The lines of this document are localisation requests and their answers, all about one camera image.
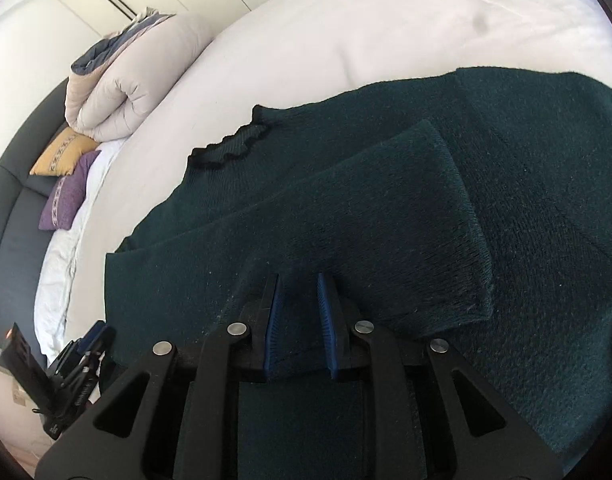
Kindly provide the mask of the dark grey headboard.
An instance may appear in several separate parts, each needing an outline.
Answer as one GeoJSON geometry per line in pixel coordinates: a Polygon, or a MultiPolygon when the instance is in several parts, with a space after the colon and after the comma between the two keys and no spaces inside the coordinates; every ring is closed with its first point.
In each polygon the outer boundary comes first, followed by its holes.
{"type": "Polygon", "coordinates": [[[5,335],[18,325],[31,352],[46,362],[34,336],[36,289],[52,234],[39,229],[43,207],[56,180],[30,169],[65,127],[66,81],[34,109],[0,158],[0,365],[5,335]]]}

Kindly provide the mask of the white bed sheet mattress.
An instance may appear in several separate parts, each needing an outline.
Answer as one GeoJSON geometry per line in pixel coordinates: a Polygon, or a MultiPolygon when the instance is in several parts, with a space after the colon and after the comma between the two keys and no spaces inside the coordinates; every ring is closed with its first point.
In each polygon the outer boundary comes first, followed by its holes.
{"type": "Polygon", "coordinates": [[[103,318],[104,260],[180,183],[193,148],[251,119],[468,66],[576,72],[612,88],[597,0],[270,0],[225,29],[110,165],[79,244],[65,336],[103,318]]]}

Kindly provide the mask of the folded beige duvet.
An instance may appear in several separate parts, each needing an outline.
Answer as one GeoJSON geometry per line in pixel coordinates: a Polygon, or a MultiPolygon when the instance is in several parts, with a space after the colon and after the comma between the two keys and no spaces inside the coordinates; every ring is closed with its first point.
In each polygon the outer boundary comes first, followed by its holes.
{"type": "Polygon", "coordinates": [[[96,142],[131,136],[213,39],[202,15],[145,9],[71,63],[68,126],[96,142]]]}

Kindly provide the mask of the dark green knit sweater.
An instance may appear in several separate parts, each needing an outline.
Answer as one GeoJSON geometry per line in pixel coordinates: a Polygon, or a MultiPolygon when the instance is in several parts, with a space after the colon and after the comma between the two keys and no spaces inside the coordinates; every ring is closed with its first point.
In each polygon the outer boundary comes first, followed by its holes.
{"type": "Polygon", "coordinates": [[[274,373],[321,370],[321,273],[375,324],[451,341],[573,467],[612,412],[612,89],[480,67],[256,106],[108,255],[103,385],[270,274],[274,373]]]}

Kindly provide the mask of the yellow patterned cushion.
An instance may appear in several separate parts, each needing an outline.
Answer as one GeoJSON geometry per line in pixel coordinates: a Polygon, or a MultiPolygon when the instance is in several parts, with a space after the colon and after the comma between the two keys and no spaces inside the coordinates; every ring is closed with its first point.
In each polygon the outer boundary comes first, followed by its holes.
{"type": "Polygon", "coordinates": [[[97,147],[98,143],[89,136],[66,127],[48,144],[29,174],[40,177],[70,176],[79,159],[95,151],[97,147]]]}

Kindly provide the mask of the white crumpled pillow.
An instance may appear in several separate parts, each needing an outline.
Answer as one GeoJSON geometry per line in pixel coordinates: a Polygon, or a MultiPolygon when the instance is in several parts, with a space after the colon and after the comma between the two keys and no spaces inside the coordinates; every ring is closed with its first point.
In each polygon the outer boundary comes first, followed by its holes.
{"type": "Polygon", "coordinates": [[[33,329],[41,353],[52,362],[66,347],[66,318],[77,271],[79,246],[92,206],[110,166],[123,148],[123,140],[100,144],[100,151],[86,180],[86,196],[69,230],[46,231],[51,235],[45,252],[33,306],[33,329]]]}

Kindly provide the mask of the purple patterned cushion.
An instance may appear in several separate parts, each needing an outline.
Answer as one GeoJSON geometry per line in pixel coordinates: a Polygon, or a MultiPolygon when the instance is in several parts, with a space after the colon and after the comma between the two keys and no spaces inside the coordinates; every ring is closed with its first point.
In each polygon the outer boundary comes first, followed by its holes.
{"type": "Polygon", "coordinates": [[[60,177],[41,212],[40,231],[69,230],[86,196],[86,180],[100,151],[82,155],[69,176],[60,177]]]}

